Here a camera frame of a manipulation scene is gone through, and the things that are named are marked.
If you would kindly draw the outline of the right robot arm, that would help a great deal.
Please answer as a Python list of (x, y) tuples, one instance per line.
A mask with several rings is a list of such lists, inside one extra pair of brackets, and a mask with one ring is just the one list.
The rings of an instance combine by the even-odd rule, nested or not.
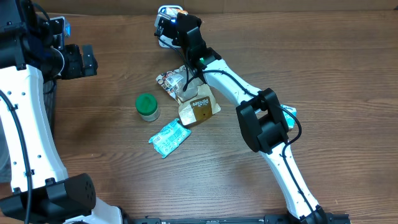
[(163, 7), (155, 21), (156, 35), (176, 50), (193, 78), (216, 88), (235, 105), (242, 137), (268, 163), (285, 198), (289, 223), (328, 223), (328, 217), (309, 191), (294, 161), (286, 116), (276, 93), (260, 90), (234, 73), (225, 60), (207, 47), (202, 21), (177, 7)]

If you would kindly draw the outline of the teal tissue pack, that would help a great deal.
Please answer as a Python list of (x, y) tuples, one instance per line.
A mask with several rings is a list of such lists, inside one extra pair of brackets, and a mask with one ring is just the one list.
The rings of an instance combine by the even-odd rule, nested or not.
[(285, 116), (285, 120), (287, 122), (287, 126), (289, 127), (289, 129), (294, 129), (295, 126), (295, 120), (294, 118), (291, 116), (293, 115), (294, 117), (296, 117), (297, 115), (297, 110), (294, 107), (290, 107), (287, 105), (281, 105), (281, 107), (283, 107), (283, 114)]

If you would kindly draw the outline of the teal snack packet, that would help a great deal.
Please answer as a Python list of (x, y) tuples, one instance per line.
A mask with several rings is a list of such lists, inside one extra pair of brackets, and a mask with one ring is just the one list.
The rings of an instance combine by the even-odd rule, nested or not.
[(169, 124), (165, 125), (157, 134), (149, 139), (154, 149), (165, 159), (171, 154), (181, 143), (186, 140), (191, 131), (181, 125), (180, 120), (175, 118)]

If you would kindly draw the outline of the orange snack pack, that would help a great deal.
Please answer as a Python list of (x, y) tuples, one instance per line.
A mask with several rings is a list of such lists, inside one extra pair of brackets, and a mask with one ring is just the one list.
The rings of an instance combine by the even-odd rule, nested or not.
[(166, 14), (170, 17), (177, 17), (178, 14), (188, 15), (188, 12), (179, 8), (167, 7), (165, 10)]

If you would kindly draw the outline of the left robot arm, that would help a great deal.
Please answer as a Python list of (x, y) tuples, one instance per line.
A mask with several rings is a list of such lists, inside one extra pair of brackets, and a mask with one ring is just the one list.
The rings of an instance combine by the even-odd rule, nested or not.
[(69, 176), (58, 155), (44, 84), (96, 74), (90, 45), (66, 44), (64, 17), (31, 1), (1, 1), (1, 122), (11, 159), (7, 217), (25, 223), (127, 223), (119, 207), (96, 196), (88, 174)]

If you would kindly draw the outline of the beige brown snack pouch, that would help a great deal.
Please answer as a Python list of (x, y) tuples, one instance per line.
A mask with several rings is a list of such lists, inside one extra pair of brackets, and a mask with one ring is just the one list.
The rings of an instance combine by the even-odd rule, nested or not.
[(178, 103), (178, 115), (184, 126), (204, 122), (221, 111), (208, 84), (199, 78), (193, 79), (183, 90), (187, 81), (193, 77), (182, 65), (178, 69), (161, 73), (156, 82)]

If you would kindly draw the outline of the green lid jar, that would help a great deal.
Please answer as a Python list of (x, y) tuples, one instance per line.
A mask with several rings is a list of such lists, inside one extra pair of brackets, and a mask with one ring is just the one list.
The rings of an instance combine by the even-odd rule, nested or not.
[(136, 110), (144, 121), (155, 121), (159, 115), (160, 110), (156, 98), (149, 94), (143, 93), (136, 98)]

